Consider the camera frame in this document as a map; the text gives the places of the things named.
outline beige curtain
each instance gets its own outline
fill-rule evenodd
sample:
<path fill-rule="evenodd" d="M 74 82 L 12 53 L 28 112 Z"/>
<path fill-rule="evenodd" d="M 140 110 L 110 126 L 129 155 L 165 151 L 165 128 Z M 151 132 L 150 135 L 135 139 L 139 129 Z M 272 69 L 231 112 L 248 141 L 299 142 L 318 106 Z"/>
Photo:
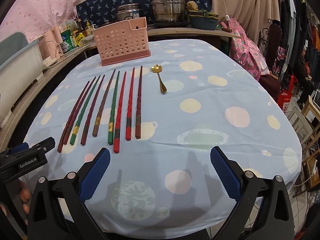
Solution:
<path fill-rule="evenodd" d="M 236 19 L 246 31 L 247 37 L 257 43 L 259 31 L 268 28 L 270 19 L 280 20 L 278 0 L 225 0 L 228 15 Z M 212 11 L 225 20 L 223 0 L 212 0 Z"/>

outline person in black clothing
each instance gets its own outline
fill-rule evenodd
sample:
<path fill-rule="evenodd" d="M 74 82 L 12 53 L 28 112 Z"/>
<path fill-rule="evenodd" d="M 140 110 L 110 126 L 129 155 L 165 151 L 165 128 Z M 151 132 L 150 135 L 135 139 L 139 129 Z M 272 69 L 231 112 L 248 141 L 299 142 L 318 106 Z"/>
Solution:
<path fill-rule="evenodd" d="M 305 66 L 306 61 L 304 59 L 304 56 L 306 54 L 306 49 L 306 47 L 303 48 L 301 56 L 296 60 L 292 68 L 294 76 L 298 79 L 301 87 L 303 88 L 303 92 L 297 101 L 297 104 L 301 110 L 303 108 L 302 104 L 308 100 L 308 96 L 311 96 L 314 90 L 313 84 L 308 80 L 308 74 Z"/>

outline pink storage container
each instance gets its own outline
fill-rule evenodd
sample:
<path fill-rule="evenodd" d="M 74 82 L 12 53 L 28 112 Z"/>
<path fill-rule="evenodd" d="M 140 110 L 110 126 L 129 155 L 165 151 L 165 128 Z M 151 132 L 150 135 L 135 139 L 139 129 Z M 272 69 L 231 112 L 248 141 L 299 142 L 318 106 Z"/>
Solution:
<path fill-rule="evenodd" d="M 102 66 L 149 57 L 146 18 L 124 20 L 93 31 Z"/>

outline pot handle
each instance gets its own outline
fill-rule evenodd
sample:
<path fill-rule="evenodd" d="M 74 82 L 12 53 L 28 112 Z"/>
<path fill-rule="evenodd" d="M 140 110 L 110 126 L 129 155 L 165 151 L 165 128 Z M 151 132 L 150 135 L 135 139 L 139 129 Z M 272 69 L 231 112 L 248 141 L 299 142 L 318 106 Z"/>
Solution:
<path fill-rule="evenodd" d="M 152 5 L 154 5 L 155 3 L 161 3 L 161 4 L 163 4 L 163 6 L 165 8 L 165 3 L 163 3 L 163 2 L 152 2 Z"/>

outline metal screw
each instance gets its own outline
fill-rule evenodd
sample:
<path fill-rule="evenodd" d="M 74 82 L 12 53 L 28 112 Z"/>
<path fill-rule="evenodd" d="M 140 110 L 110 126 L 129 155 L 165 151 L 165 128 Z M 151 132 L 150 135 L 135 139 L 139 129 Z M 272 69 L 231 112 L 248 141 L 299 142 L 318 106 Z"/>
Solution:
<path fill-rule="evenodd" d="M 281 176 L 277 175 L 277 176 L 276 176 L 276 180 L 279 181 L 279 182 L 281 182 L 283 179 L 282 179 Z"/>
<path fill-rule="evenodd" d="M 246 172 L 245 172 L 245 175 L 246 175 L 248 178 L 252 178 L 252 177 L 253 177 L 252 171 L 246 171 Z"/>
<path fill-rule="evenodd" d="M 41 178 L 39 178 L 39 183 L 44 183 L 44 181 L 45 181 L 45 177 L 41 177 Z"/>
<path fill-rule="evenodd" d="M 70 172 L 67 175 L 68 179 L 73 179 L 75 176 L 76 176 L 76 174 L 74 172 Z"/>

